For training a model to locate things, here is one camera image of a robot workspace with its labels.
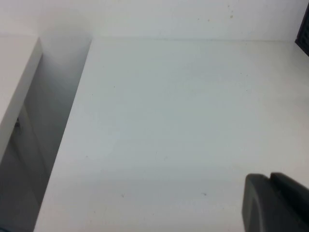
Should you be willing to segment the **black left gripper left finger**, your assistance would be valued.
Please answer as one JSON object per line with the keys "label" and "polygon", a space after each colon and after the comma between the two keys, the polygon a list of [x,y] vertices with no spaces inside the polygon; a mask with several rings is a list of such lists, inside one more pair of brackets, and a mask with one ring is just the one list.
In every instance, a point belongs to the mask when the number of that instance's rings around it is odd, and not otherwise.
{"label": "black left gripper left finger", "polygon": [[266,232],[268,204],[274,196],[269,179],[262,174],[249,174],[245,179],[242,219],[246,232]]}

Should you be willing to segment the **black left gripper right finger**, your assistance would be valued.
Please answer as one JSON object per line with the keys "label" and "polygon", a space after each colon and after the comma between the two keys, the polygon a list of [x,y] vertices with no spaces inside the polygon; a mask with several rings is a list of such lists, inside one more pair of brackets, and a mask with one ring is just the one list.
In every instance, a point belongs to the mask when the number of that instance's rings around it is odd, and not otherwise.
{"label": "black left gripper right finger", "polygon": [[309,189],[283,173],[271,173],[274,199],[270,204],[271,232],[309,230]]}

